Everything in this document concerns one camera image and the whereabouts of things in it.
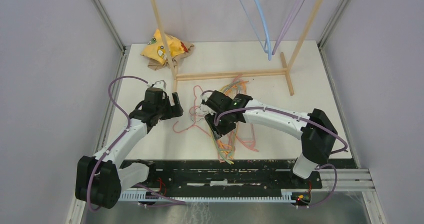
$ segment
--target hanging clothes hanger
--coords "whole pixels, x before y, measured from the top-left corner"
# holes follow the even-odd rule
[[[290,26],[293,23],[293,20],[295,20],[295,18],[298,15],[300,9],[304,5],[304,2],[305,2],[305,0],[296,0],[296,2],[294,3],[294,6],[293,6],[292,10],[290,11],[290,13],[288,14],[288,17],[286,19],[286,22],[284,23],[284,25],[283,25],[283,27],[281,29],[280,35],[277,38],[277,41],[276,41],[276,43],[274,45],[274,48],[272,50],[272,55],[275,55],[276,54],[276,51],[277,51],[277,48],[278,48],[280,42],[283,40],[284,35],[289,30]]]
[[[271,60],[272,55],[274,55],[276,53],[277,48],[278,48],[280,42],[282,41],[282,39],[284,38],[284,35],[287,33],[287,31],[289,30],[290,26],[292,25],[293,20],[298,15],[298,13],[299,13],[302,5],[304,4],[305,0],[296,0],[294,6],[292,8],[292,10],[290,11],[290,13],[289,13],[289,15],[288,15],[288,17],[287,17],[284,25],[283,25],[283,28],[282,28],[282,30],[280,32],[280,35],[279,35],[279,37],[278,37],[278,39],[277,39],[277,41],[275,43],[275,46],[274,46],[272,52],[270,51],[270,46],[271,46],[270,44],[271,43],[270,43],[270,36],[269,36],[269,33],[268,33],[268,26],[267,26],[267,22],[266,22],[266,19],[264,17],[264,13],[262,11],[261,5],[259,3],[259,0],[253,0],[253,1],[256,4],[256,7],[258,9],[258,12],[259,12],[259,15],[260,15],[260,20],[262,22],[263,31],[265,33],[265,41],[264,41],[264,43],[262,43],[261,38],[259,37],[258,30],[256,29],[256,26],[252,22],[252,20],[251,20],[251,18],[249,16],[249,14],[248,14],[248,12],[247,12],[244,4],[243,4],[243,1],[242,0],[239,0],[239,1],[241,3],[241,6],[243,7],[244,12],[246,13],[247,18],[249,19],[250,25],[252,26],[253,31],[254,31],[257,39],[259,40],[259,42],[260,42],[260,44],[262,46],[263,51],[268,54],[268,60]]]

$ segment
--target gray wall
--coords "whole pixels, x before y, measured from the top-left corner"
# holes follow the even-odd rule
[[[352,0],[325,47],[389,223],[423,220],[423,47],[423,0]]]
[[[101,0],[125,45],[147,43],[157,25],[150,0]],[[259,0],[272,40],[277,39],[296,0]],[[324,0],[307,36],[318,40],[340,0]],[[253,0],[243,0],[262,33]],[[239,0],[156,0],[165,31],[192,42],[252,41],[256,36]],[[306,0],[285,40],[299,38],[315,0]]]
[[[63,223],[120,52],[91,0],[0,0],[0,223]]]

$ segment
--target wooden rack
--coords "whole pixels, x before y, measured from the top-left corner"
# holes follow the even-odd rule
[[[168,43],[166,41],[165,31],[164,27],[161,22],[161,18],[159,16],[159,12],[157,10],[156,6],[156,0],[150,0],[151,6],[153,8],[154,17],[156,18],[157,27],[159,28],[160,36],[163,41],[163,46],[165,48],[166,56],[168,56],[167,62],[169,64],[169,67],[172,71],[172,76],[174,79],[173,84],[173,92],[177,91],[178,87],[178,81],[189,81],[189,80],[209,80],[209,79],[223,79],[223,78],[234,78],[240,74],[243,74],[244,77],[255,77],[255,76],[271,76],[271,75],[284,75],[285,80],[287,81],[287,86],[290,95],[295,94],[295,90],[293,88],[292,79],[290,77],[290,70],[292,69],[293,63],[296,60],[296,57],[299,54],[299,51],[301,50],[302,44],[312,26],[313,20],[315,19],[315,16],[318,13],[318,10],[321,6],[321,3],[323,0],[316,0],[315,5],[313,6],[313,9],[308,17],[308,21],[305,24],[305,27],[302,31],[302,34],[300,35],[299,40],[297,41],[296,47],[290,57],[290,60],[287,64],[286,58],[284,56],[284,53],[280,53],[281,58],[281,64],[282,68],[279,69],[258,69],[258,70],[241,70],[241,71],[222,71],[222,72],[208,72],[208,73],[178,73],[178,65],[175,65],[173,63],[170,63],[169,60],[172,59],[170,49],[168,46]]]

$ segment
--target wooden base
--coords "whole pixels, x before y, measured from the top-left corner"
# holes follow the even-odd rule
[[[235,78],[239,75],[242,77],[256,77],[256,76],[272,76],[272,75],[284,75],[287,81],[288,91],[290,95],[294,95],[292,79],[290,77],[290,69],[287,67],[286,58],[284,53],[280,53],[281,63],[283,68],[280,69],[267,69],[267,70],[244,70],[244,71],[220,71],[220,72],[208,72],[208,73],[187,73],[177,74],[174,80],[173,91],[176,92],[178,89],[178,81],[190,81],[190,80],[211,80],[211,79],[225,79]]]

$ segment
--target white table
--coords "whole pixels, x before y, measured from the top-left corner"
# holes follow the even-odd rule
[[[291,56],[296,41],[283,41],[280,51],[283,51],[287,61]],[[134,44],[128,56],[124,75],[133,75],[154,82],[165,80],[167,92],[172,91],[172,74],[170,69],[158,71],[147,67],[148,59],[140,53],[145,44]],[[231,70],[253,70],[281,68],[279,52],[271,61],[263,52],[258,42],[215,42],[195,43],[194,53],[184,59],[179,68],[180,73],[212,72]],[[330,121],[345,139],[345,132],[333,98],[333,94],[325,73],[325,69],[315,41],[305,41],[291,70],[291,79],[295,95],[290,96],[284,76],[267,76],[243,78],[249,80],[247,93],[253,98],[266,104],[281,107],[287,110],[311,112],[314,108],[325,111]],[[192,124],[188,115],[193,105],[193,86],[201,85],[204,90],[220,89],[231,79],[183,81],[178,84],[178,95],[184,109],[184,115],[179,118],[162,121],[143,138],[130,152],[127,159],[165,159],[165,160],[205,160],[217,159],[215,146],[203,132],[192,128],[180,134],[173,132],[173,124],[178,120],[177,130]],[[126,79],[122,81],[117,102],[127,111],[134,109],[136,104],[144,99],[146,85],[138,80]],[[113,138],[125,125],[124,115],[115,110],[108,139]],[[203,120],[199,125],[207,129]],[[294,159],[301,153],[301,142],[294,137],[263,126],[255,126],[256,149],[254,152],[236,143],[235,159]],[[334,149],[343,145],[336,141]],[[349,152],[332,155],[331,158],[351,158]]]

